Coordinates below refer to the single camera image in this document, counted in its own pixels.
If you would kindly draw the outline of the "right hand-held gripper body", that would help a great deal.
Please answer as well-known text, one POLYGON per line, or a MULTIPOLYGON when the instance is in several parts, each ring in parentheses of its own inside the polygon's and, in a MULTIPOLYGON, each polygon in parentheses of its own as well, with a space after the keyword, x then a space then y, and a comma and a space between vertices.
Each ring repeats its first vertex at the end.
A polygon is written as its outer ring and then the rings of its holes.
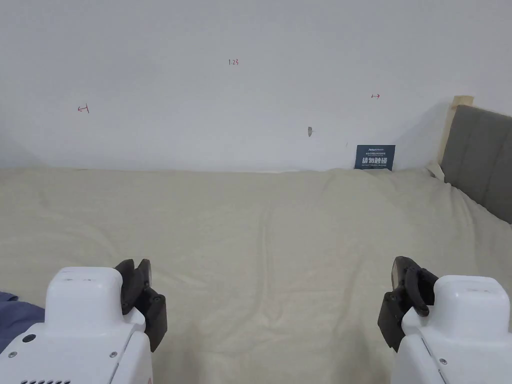
POLYGON ((446 275, 433 288, 427 317, 384 295, 377 324, 396 353, 393 384, 509 384, 511 304, 500 283, 446 275))

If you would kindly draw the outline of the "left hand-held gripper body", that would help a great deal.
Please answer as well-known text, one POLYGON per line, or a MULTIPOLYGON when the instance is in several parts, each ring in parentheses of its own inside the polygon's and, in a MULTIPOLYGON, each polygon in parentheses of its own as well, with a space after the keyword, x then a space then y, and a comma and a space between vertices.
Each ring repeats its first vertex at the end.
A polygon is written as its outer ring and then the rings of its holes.
POLYGON ((66 267, 50 281, 44 321, 0 356, 3 384, 152 384, 153 352, 167 332, 166 298, 144 289, 121 309, 114 267, 66 267))

